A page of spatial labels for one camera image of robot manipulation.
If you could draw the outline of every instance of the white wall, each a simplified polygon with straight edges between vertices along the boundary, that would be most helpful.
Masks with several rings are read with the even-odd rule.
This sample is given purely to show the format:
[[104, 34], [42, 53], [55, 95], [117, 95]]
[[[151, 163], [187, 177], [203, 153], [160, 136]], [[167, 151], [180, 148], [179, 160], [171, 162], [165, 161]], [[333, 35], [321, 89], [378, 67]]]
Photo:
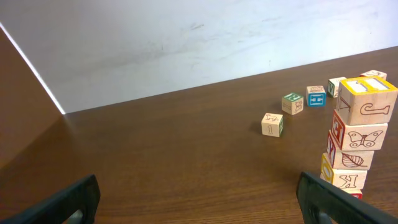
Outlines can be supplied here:
[[2, 0], [66, 112], [398, 45], [396, 0]]

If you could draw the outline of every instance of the butterfly drawing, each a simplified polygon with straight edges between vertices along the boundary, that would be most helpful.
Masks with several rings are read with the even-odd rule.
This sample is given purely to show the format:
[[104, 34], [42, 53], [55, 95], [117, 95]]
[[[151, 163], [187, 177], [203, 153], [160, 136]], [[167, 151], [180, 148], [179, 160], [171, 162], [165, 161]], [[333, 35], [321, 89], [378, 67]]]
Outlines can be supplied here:
[[303, 108], [303, 101], [295, 102], [295, 105], [296, 109], [294, 110], [294, 112], [297, 112], [298, 110], [301, 110], [301, 108]]
[[374, 131], [370, 134], [360, 134], [356, 131], [350, 131], [348, 133], [349, 138], [351, 139], [351, 143], [349, 146], [356, 148], [360, 145], [365, 147], [372, 147], [375, 145], [375, 140], [383, 133], [383, 131]]

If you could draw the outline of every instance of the wood grain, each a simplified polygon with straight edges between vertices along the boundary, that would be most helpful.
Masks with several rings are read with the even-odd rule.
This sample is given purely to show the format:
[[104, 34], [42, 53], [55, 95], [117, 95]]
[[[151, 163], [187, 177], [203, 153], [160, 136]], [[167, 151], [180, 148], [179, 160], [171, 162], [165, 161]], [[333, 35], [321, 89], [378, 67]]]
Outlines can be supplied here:
[[61, 113], [0, 29], [0, 168], [61, 117]]
[[[296, 184], [320, 173], [336, 99], [283, 113], [279, 138], [261, 134], [262, 117], [330, 78], [376, 69], [397, 84], [397, 57], [395, 47], [68, 114], [0, 171], [0, 218], [95, 174], [97, 223], [302, 223]], [[397, 113], [363, 190], [395, 216]]]

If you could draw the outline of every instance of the block face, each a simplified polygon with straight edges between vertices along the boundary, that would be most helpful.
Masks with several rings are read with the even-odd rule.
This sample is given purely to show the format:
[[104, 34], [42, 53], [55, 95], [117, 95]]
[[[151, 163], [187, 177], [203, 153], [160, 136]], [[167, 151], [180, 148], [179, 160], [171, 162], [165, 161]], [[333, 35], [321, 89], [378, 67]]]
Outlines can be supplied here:
[[374, 151], [345, 152], [336, 150], [333, 169], [369, 170], [371, 168]]
[[338, 95], [338, 87], [341, 80], [346, 79], [346, 77], [339, 77], [339, 78], [331, 78], [328, 82], [328, 94], [331, 97], [336, 98]]
[[302, 95], [291, 93], [282, 97], [282, 110], [288, 114], [295, 115], [303, 111], [304, 97]]
[[379, 150], [386, 137], [388, 124], [347, 125], [334, 110], [331, 135], [342, 151]]
[[382, 78], [382, 79], [384, 79], [384, 80], [387, 79], [387, 74], [386, 74], [386, 73], [384, 73], [384, 72], [379, 72], [379, 71], [376, 71], [376, 70], [370, 70], [370, 71], [368, 71], [368, 72], [364, 72], [364, 73], [360, 74], [359, 76], [360, 76], [360, 77], [377, 76], [377, 77], [380, 77], [380, 78]]
[[310, 107], [324, 106], [326, 100], [326, 92], [323, 86], [308, 86], [305, 92], [307, 105]]
[[282, 134], [282, 131], [284, 129], [284, 118], [282, 117], [279, 121], [279, 136]]
[[361, 190], [348, 190], [348, 189], [343, 189], [346, 193], [349, 193], [351, 196], [354, 196], [358, 199], [362, 199], [362, 191]]
[[302, 95], [299, 95], [299, 94], [297, 94], [297, 93], [290, 93], [290, 94], [284, 96], [284, 98], [285, 98], [286, 100], [289, 100], [290, 102], [295, 102], [295, 101], [297, 101], [297, 100], [303, 98], [303, 96], [302, 96]]
[[279, 137], [283, 130], [283, 115], [266, 113], [261, 121], [263, 135]]
[[329, 159], [327, 158], [327, 153], [322, 154], [322, 162], [321, 162], [321, 173], [325, 181], [329, 183], [333, 183], [334, 173], [331, 168]]
[[333, 169], [331, 167], [328, 154], [322, 154], [321, 173], [323, 174], [325, 181], [333, 184], [340, 189], [363, 189], [366, 174], [366, 170], [344, 170], [344, 169]]
[[366, 170], [342, 170], [333, 169], [333, 185], [340, 189], [361, 190], [365, 185]]
[[336, 110], [347, 125], [388, 123], [398, 89], [379, 77], [340, 81]]
[[329, 130], [329, 133], [328, 133], [328, 148], [327, 148], [326, 151], [328, 153], [330, 165], [332, 166], [332, 168], [333, 168], [333, 165], [335, 164], [335, 155], [336, 155], [337, 147], [338, 147], [337, 143], [335, 142], [335, 140], [331, 136], [331, 132]]
[[338, 116], [336, 110], [333, 112], [333, 119], [331, 122], [331, 135], [337, 142], [337, 145], [342, 148], [343, 145], [343, 137], [345, 133], [345, 124]]
[[342, 151], [329, 131], [327, 155], [332, 169], [369, 170], [374, 151]]

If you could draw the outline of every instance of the block with butterfly picture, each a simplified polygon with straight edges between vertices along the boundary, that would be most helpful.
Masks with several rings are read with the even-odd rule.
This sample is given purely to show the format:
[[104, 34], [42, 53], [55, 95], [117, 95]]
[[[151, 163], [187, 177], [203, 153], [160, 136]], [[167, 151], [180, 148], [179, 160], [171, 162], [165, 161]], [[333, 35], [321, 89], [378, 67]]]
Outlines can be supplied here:
[[295, 115], [304, 108], [304, 97], [297, 93], [289, 93], [282, 97], [282, 110], [288, 114]]
[[347, 170], [369, 170], [374, 151], [342, 151], [335, 139], [328, 133], [328, 158], [331, 168]]
[[382, 147], [388, 124], [347, 125], [333, 112], [331, 135], [342, 151], [373, 151]]
[[340, 81], [336, 110], [347, 125], [383, 124], [391, 119], [398, 88], [377, 76]]

